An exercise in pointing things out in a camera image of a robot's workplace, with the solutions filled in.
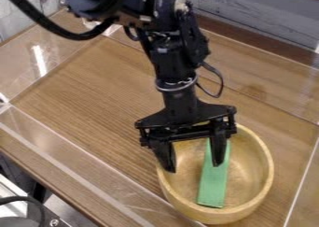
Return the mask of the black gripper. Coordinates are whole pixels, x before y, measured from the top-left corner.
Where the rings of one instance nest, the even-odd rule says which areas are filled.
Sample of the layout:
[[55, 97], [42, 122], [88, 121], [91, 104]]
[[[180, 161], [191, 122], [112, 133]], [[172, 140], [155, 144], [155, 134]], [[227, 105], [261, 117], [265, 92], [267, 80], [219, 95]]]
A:
[[175, 173], [174, 142], [207, 137], [213, 165], [221, 166], [227, 139], [237, 133], [237, 108], [200, 101], [194, 85], [158, 85], [156, 88], [162, 92], [164, 108], [135, 123], [140, 131], [140, 145], [152, 149], [163, 169]]

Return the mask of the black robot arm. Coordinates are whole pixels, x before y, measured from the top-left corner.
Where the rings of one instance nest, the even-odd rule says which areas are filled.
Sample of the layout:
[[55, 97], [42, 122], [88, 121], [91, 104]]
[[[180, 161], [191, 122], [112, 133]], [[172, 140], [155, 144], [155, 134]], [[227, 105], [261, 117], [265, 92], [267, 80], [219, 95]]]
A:
[[210, 71], [209, 39], [199, 30], [190, 0], [66, 0], [80, 17], [92, 21], [114, 19], [127, 36], [140, 42], [155, 67], [156, 89], [164, 109], [136, 121], [140, 143], [158, 157], [166, 171], [176, 171], [174, 144], [207, 138], [211, 162], [226, 159], [227, 139], [237, 133], [234, 106], [209, 104], [198, 99], [199, 67]]

